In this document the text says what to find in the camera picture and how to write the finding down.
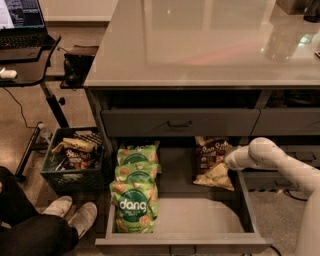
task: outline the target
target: concrete floor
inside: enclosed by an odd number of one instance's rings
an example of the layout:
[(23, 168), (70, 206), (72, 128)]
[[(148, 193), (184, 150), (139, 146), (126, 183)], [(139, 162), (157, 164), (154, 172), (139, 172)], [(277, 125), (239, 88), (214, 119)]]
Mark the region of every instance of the concrete floor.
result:
[[(105, 28), (52, 27), (50, 31), (60, 32), (62, 35), (60, 46), (70, 50), (75, 44), (99, 45)], [(61, 73), (63, 71), (63, 54), (63, 51), (56, 51), (54, 53), (51, 59), (52, 67), (49, 68), (48, 72)], [(60, 97), (65, 98), (66, 104), (62, 106), (62, 110), (70, 127), (95, 126), (84, 91), (61, 90), (59, 84), (59, 82), (50, 82), (49, 88), (56, 95), (57, 99), (60, 99)], [(52, 132), (59, 128), (40, 86), (8, 88), (8, 90), (23, 107), (23, 113), (28, 126), (35, 126), (38, 121), (42, 121)], [(0, 164), (15, 173), (33, 129), (26, 128), (20, 106), (3, 88), (0, 88), (0, 98)], [(27, 197), (40, 212), (51, 201), (58, 198), (58, 195), (40, 175), (43, 160), (44, 152), (32, 153), (24, 171), (27, 179), (21, 184)], [(299, 192), (294, 193), (297, 196), (301, 196)], [(281, 251), (283, 256), (293, 255), (305, 202), (289, 198), (279, 191), (250, 192), (249, 195), (261, 235), (272, 238), (274, 245)], [(99, 219), (75, 250), (67, 255), (102, 255), (95, 248), (94, 240), (98, 233), (103, 232), (101, 229), (106, 226), (105, 212), (108, 210), (107, 200), (103, 193), (101, 193), (75, 195), (74, 201), (73, 208), (67, 218), (70, 218), (75, 210), (85, 201), (95, 201), (99, 204)], [(277, 254), (272, 249), (267, 249), (263, 253), (255, 255), (271, 256)]]

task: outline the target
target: black desk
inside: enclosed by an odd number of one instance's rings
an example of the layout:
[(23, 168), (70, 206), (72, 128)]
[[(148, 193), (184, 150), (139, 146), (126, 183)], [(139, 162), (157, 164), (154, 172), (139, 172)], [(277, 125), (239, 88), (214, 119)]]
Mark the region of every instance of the black desk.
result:
[[(58, 43), (61, 40), (61, 36), (58, 33), (50, 33), (48, 35), (41, 55), (37, 61), (34, 62), (19, 62), (19, 63), (1, 63), (7, 70), (16, 70), (17, 77), (12, 80), (0, 79), (0, 87), (25, 87), (40, 85), (43, 93), (46, 96), (46, 100), (56, 117), (61, 127), (69, 127), (68, 122), (60, 108), (59, 102), (56, 97), (51, 93), (46, 85), (46, 71), (50, 66), (50, 58)], [(28, 158), (33, 150), (40, 150), (47, 145), (36, 144), (37, 137), (40, 133), (40, 128), (37, 126), (31, 136), (26, 151), (20, 161), (20, 164), (16, 170), (16, 177), (19, 181), (24, 181), (25, 178), (22, 175), (24, 167), (28, 161)]]

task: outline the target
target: person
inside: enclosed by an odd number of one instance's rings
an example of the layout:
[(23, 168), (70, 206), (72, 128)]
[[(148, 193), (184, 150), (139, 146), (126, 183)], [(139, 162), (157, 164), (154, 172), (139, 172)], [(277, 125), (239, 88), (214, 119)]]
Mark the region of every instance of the person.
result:
[(67, 222), (63, 217), (71, 206), (72, 198), (62, 196), (38, 213), (15, 176), (0, 166), (0, 220), (11, 226), (0, 227), (0, 255), (59, 256), (71, 251), (97, 217), (96, 205), (87, 202)]

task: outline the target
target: green snack bag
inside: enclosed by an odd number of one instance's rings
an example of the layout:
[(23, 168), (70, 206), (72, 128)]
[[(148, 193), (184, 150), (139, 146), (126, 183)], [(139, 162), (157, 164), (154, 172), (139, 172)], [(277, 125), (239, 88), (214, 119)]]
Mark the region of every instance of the green snack bag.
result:
[(117, 154), (119, 165), (138, 162), (159, 163), (156, 145), (136, 147), (134, 149), (119, 149)]
[(116, 205), (116, 226), (119, 233), (152, 233), (158, 215), (158, 191), (154, 183), (110, 184)]
[(153, 182), (156, 179), (157, 173), (160, 172), (161, 166), (159, 164), (138, 162), (117, 166), (115, 168), (115, 179), (127, 182)]

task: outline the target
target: laptop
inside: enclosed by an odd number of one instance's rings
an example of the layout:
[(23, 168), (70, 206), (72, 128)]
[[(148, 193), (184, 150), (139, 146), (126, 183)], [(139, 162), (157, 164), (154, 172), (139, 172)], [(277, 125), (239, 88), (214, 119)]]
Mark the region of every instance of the laptop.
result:
[(38, 60), (47, 34), (38, 0), (0, 0), (0, 63)]

